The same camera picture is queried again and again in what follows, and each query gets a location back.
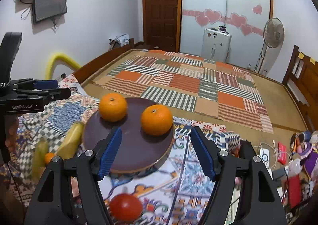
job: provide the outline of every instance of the blue gripper pad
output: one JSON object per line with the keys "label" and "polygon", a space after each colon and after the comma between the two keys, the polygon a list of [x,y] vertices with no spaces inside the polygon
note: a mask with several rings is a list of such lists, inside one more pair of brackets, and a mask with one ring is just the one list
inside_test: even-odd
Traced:
{"label": "blue gripper pad", "polygon": [[191,129],[191,142],[197,154],[204,175],[209,177],[210,180],[215,181],[216,174],[213,170],[213,159],[211,158],[208,150],[206,149],[200,134],[195,128]]}
{"label": "blue gripper pad", "polygon": [[56,79],[38,80],[34,83],[35,89],[55,89],[58,87],[58,81]]}
{"label": "blue gripper pad", "polygon": [[121,144],[121,140],[122,132],[121,129],[118,128],[114,132],[114,135],[110,139],[110,142],[108,143],[107,148],[105,149],[104,154],[101,157],[100,169],[97,174],[97,179],[99,181],[101,181],[104,176],[107,176],[109,174],[110,168],[112,166],[112,163],[114,162],[115,156]]}

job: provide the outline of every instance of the pink heart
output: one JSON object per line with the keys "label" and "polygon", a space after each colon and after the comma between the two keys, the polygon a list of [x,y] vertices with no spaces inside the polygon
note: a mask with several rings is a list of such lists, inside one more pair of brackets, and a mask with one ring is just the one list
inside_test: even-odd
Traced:
{"label": "pink heart", "polygon": [[240,27],[242,24],[245,25],[247,23],[247,19],[245,16],[239,16],[236,13],[231,14],[231,20],[236,27]]}
{"label": "pink heart", "polygon": [[201,26],[204,27],[210,22],[210,19],[207,16],[199,14],[196,16],[196,22]]}
{"label": "pink heart", "polygon": [[222,18],[222,14],[219,11],[212,11],[210,9],[205,9],[203,11],[204,15],[210,19],[210,23],[214,24]]}
{"label": "pink heart", "polygon": [[252,33],[253,29],[251,28],[251,26],[247,26],[247,25],[241,25],[241,31],[243,35],[249,35],[250,33]]}
{"label": "pink heart", "polygon": [[262,6],[261,6],[260,4],[258,4],[256,7],[253,8],[253,12],[254,12],[255,14],[261,15],[261,14],[262,14],[262,11],[263,11],[263,8],[262,8]]}

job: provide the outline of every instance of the brown door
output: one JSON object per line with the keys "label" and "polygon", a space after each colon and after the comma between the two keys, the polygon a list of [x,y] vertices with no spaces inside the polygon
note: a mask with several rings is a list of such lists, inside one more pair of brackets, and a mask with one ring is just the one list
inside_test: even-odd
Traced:
{"label": "brown door", "polygon": [[178,0],[144,0],[144,42],[175,51]]}

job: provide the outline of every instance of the standing fan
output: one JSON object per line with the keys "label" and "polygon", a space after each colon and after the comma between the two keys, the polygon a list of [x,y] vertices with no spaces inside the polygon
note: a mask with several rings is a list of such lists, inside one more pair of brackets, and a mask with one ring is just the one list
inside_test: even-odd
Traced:
{"label": "standing fan", "polygon": [[284,41],[284,27],[282,22],[278,18],[271,18],[266,22],[264,31],[263,31],[263,38],[264,38],[264,43],[263,43],[262,51],[260,52],[260,57],[257,60],[256,66],[254,69],[254,72],[257,72],[257,68],[260,64],[258,73],[260,72],[260,68],[262,67],[267,47],[269,48],[279,47]]}

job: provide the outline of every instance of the yellow sticky note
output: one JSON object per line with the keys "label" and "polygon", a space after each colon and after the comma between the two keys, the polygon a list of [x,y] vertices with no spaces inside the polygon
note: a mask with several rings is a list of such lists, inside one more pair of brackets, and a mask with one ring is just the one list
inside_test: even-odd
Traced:
{"label": "yellow sticky note", "polygon": [[302,58],[304,58],[304,54],[303,54],[303,53],[301,53],[301,52],[299,52],[298,57],[299,57],[300,59],[302,59]]}
{"label": "yellow sticky note", "polygon": [[310,58],[310,60],[309,60],[312,64],[315,64],[316,63],[316,60],[315,59],[313,59],[313,58]]}

